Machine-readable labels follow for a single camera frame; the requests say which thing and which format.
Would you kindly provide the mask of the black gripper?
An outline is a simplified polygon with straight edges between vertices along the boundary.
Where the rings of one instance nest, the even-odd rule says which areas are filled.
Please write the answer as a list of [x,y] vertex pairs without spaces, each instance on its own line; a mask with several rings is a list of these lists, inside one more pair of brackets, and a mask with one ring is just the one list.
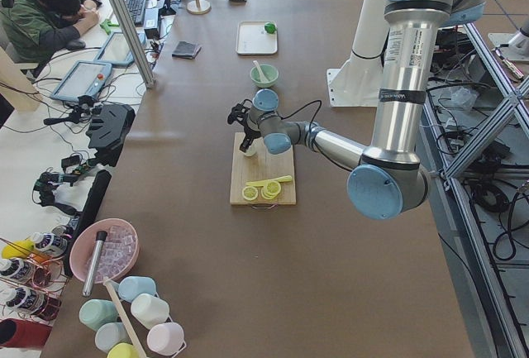
[[249,125],[244,126],[245,139],[241,142],[240,150],[247,152],[248,150],[256,150],[257,139],[260,138],[260,131],[252,129]]

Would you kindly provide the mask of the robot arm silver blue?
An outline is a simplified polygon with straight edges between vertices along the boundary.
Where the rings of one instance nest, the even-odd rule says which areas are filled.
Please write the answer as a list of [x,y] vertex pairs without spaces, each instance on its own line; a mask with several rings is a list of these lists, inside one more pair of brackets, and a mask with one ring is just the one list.
[[229,122],[245,131],[241,151],[255,139],[278,155],[302,144],[334,163],[350,168],[347,192],[366,217],[384,220],[421,205],[430,177],[415,151],[428,74],[442,27],[478,20],[484,0],[386,0],[389,25],[384,70],[379,89],[374,132],[363,146],[315,122],[287,122],[277,112],[273,90],[261,89],[250,107],[238,104]]

